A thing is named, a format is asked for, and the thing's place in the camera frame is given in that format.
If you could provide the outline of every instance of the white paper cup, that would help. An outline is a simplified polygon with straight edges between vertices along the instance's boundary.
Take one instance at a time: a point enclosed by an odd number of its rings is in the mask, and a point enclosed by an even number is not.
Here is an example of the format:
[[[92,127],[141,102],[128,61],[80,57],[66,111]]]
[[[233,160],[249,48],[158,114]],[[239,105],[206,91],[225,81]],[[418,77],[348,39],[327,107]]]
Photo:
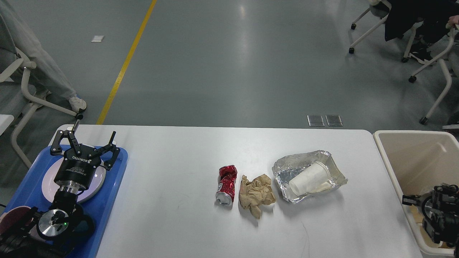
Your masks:
[[[297,196],[314,192],[319,186],[330,179],[330,172],[322,162],[314,162],[300,174],[290,180],[291,190]]]

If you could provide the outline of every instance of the beige bin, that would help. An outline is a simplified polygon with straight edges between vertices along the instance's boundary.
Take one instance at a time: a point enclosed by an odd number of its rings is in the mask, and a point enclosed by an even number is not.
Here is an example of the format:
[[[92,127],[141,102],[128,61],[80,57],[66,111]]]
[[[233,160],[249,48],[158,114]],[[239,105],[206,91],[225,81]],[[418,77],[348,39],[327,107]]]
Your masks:
[[[459,143],[451,134],[390,130],[377,131],[373,137],[400,202],[403,194],[424,194],[441,183],[459,185]],[[453,249],[435,247],[428,237],[423,238],[426,234],[416,223],[422,216],[414,207],[402,207],[422,252],[453,256]]]

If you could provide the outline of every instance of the red can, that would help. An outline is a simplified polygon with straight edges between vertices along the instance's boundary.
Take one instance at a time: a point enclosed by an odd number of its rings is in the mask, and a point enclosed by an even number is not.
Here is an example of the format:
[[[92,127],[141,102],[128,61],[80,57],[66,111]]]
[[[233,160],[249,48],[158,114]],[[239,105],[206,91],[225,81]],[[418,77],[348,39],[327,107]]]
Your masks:
[[[220,205],[229,206],[234,202],[234,181],[237,177],[237,170],[234,165],[224,166],[219,170],[218,189],[215,199]]]

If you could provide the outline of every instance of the yellow floor line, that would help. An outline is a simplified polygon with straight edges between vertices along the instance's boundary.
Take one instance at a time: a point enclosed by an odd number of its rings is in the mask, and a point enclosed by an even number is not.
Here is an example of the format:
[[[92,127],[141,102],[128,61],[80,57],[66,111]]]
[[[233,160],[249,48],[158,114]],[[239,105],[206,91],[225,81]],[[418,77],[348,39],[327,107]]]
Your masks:
[[[121,81],[123,80],[124,74],[126,73],[126,70],[128,69],[129,63],[131,62],[132,55],[134,54],[135,49],[137,48],[137,45],[139,43],[139,40],[142,37],[146,23],[148,22],[148,19],[150,18],[151,11],[153,11],[155,4],[156,4],[156,0],[151,1],[150,8],[148,8],[148,11],[145,14],[145,18],[142,21],[142,25],[140,26],[139,31],[137,32],[137,35],[135,36],[134,42],[132,43],[128,56],[126,57],[126,60],[124,60],[124,64],[121,67],[121,71],[119,71],[115,84],[113,85],[112,90],[110,91],[110,95],[108,95],[107,101],[105,102],[104,108],[102,109],[102,112],[99,115],[99,119],[97,119],[96,124],[104,123],[105,117],[107,116],[108,110],[110,109],[113,99],[116,96],[116,92],[118,91],[119,85],[121,84]]]

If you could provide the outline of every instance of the aluminum foil tray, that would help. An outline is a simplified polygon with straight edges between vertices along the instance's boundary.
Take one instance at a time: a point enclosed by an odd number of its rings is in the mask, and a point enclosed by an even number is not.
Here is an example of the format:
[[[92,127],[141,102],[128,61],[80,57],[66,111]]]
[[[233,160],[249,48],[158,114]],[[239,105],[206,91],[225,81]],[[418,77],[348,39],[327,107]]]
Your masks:
[[[295,195],[290,189],[289,182],[305,168],[311,166],[315,161],[322,162],[330,171],[330,189],[319,192],[306,193],[302,196]],[[291,203],[298,203],[302,199],[311,196],[326,194],[347,184],[347,178],[340,172],[328,151],[313,151],[308,153],[288,155],[278,159],[272,167],[274,178],[277,182],[284,200]]]

